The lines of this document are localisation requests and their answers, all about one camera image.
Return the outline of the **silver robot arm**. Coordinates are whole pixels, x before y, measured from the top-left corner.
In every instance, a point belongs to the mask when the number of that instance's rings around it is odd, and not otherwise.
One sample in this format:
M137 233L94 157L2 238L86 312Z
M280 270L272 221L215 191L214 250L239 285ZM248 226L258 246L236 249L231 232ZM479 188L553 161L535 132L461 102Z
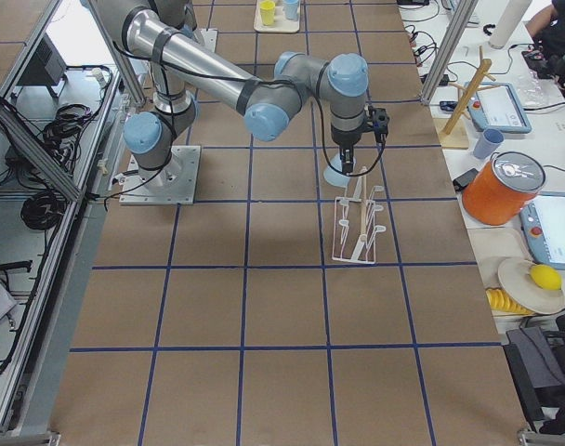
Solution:
M374 109L365 104L368 65L359 55L332 60L284 52L274 78L262 80L198 43L191 33L189 1L95 1L112 45L128 56L154 63L229 105L257 139L272 141L301 111L308 98L325 100L331 134L339 147L340 172L353 171L353 148L364 133L378 130Z

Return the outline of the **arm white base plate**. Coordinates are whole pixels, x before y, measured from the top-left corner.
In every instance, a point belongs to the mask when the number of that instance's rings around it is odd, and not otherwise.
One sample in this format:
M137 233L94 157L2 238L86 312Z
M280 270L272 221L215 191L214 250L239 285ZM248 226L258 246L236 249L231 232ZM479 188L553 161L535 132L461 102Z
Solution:
M217 30L197 28L191 32L191 40L194 42L194 53L214 54L217 45Z
M174 145L170 163L150 182L150 171L138 169L138 163L130 156L129 169L137 170L131 176L119 180L123 187L119 203L123 205L171 205L193 204L201 159L200 146Z

